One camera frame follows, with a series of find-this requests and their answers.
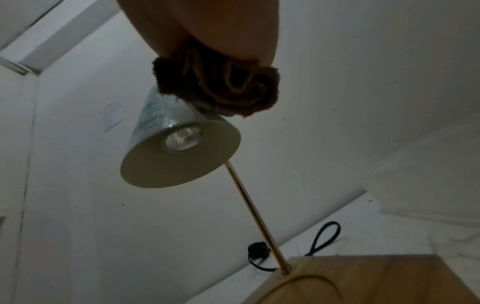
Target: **light bulb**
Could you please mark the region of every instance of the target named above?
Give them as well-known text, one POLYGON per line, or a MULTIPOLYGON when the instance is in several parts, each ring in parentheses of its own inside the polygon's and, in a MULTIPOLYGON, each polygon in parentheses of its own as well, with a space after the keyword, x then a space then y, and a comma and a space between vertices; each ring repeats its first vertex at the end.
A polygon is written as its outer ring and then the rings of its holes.
POLYGON ((183 152, 199 145, 204 133, 199 127, 187 127, 171 133, 165 140, 165 147, 172 152, 183 152))

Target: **wooden lamp base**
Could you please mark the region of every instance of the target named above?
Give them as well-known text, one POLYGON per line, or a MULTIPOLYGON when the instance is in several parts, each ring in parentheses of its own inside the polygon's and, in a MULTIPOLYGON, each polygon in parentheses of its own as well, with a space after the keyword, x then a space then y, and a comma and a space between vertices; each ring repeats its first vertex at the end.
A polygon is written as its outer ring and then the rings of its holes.
POLYGON ((434 255, 297 257, 244 304, 480 304, 434 255))

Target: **power cord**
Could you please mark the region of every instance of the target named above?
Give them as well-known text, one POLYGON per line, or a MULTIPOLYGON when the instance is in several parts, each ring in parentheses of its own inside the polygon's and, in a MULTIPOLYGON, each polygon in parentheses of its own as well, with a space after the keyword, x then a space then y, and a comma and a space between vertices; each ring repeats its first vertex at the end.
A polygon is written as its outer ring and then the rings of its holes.
MULTIPOLYGON (((330 246, 331 244, 333 244, 333 242, 335 242, 335 240, 340 235, 341 231, 342 231, 342 226, 340 226, 340 224, 338 222, 332 221, 332 222, 328 222, 325 225, 323 225, 323 227, 320 229, 320 231, 316 234, 315 240, 313 241, 313 244, 311 245, 310 252, 307 253, 305 256, 313 256, 315 253, 317 253, 320 250, 322 250, 322 249, 330 246), (336 226, 335 234, 328 241, 326 241, 322 245, 316 247, 320 236, 330 226, 336 226)), ((259 266, 259 265, 254 263, 254 260, 257 260, 257 259, 262 259, 261 262, 264 262, 269 256, 270 256, 270 249, 267 246, 267 243, 265 243, 265 242, 254 243, 254 244, 248 246, 248 260, 249 260, 250 264, 252 264, 256 269, 259 269, 261 271, 266 271, 266 272, 277 271, 278 268, 264 268, 264 267, 259 266)))

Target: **brown cloth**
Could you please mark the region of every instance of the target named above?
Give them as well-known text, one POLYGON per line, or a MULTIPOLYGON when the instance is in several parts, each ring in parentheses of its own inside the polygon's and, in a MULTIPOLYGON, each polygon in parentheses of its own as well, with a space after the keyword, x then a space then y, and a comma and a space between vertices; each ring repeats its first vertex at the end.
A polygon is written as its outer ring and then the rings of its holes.
POLYGON ((229 58, 199 42, 175 58, 157 58, 153 72, 160 93, 224 116, 247 117, 271 108, 279 98, 276 68, 229 58))

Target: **metal lamp shade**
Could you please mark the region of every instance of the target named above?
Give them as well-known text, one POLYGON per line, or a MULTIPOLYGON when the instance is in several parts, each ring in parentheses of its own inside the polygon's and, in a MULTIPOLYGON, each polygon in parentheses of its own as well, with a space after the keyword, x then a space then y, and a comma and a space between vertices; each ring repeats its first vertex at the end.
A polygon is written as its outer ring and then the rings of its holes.
POLYGON ((131 185, 164 188, 200 178, 228 161, 241 141, 220 115, 152 88, 121 164, 131 185))

